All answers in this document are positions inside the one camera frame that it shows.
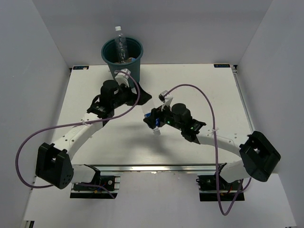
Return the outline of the blue label crushed bottle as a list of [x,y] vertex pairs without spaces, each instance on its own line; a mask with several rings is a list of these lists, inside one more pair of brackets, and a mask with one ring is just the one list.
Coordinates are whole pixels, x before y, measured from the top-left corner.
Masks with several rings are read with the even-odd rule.
[[[150,99],[148,102],[146,102],[144,105],[142,105],[142,112],[144,114],[144,117],[148,117],[151,115],[151,110],[155,107],[153,99]],[[161,135],[160,129],[158,127],[151,128],[153,134],[155,136]]]

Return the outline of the clear plastic bottle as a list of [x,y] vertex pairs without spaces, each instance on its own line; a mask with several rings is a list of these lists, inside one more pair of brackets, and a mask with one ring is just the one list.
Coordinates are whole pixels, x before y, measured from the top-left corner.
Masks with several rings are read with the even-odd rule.
[[122,29],[120,26],[116,26],[115,31],[116,31],[116,38],[114,40],[115,40],[115,45],[116,45],[118,62],[126,63],[129,58],[126,37],[122,33]]

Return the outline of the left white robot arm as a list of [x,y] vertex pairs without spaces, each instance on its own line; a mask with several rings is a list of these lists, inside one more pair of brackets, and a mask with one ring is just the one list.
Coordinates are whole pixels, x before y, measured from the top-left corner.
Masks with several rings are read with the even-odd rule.
[[38,149],[36,175],[51,185],[63,189],[70,183],[84,183],[94,190],[100,185],[100,171],[90,165],[73,165],[71,160],[94,133],[102,129],[122,105],[144,105],[152,96],[141,87],[131,89],[114,80],[106,80],[85,113],[79,126],[74,126],[51,144]]

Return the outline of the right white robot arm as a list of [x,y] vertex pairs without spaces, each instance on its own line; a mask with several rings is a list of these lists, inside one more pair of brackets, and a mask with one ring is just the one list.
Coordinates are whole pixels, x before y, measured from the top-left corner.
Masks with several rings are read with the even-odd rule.
[[194,119],[182,103],[154,108],[145,116],[144,122],[152,129],[171,126],[180,130],[182,137],[191,143],[218,147],[240,157],[239,161],[220,165],[214,182],[222,190],[245,178],[266,182],[281,159],[279,152],[261,132],[253,131],[245,136],[237,133],[218,135],[215,130],[206,129],[206,123]]

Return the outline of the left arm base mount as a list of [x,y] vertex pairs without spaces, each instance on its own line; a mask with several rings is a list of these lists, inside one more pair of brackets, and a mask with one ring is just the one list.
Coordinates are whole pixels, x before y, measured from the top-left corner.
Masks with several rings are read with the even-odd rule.
[[71,199],[115,199],[121,182],[121,173],[104,171],[92,165],[73,165]]

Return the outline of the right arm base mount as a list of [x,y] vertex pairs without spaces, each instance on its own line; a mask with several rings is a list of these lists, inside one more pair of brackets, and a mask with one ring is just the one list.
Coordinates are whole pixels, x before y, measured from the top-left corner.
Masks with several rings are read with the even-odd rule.
[[[215,175],[200,175],[196,178],[199,187],[199,199],[201,202],[216,202],[216,176]],[[223,202],[231,202],[237,193],[241,180],[232,183],[225,182],[221,177],[219,178],[219,196]]]

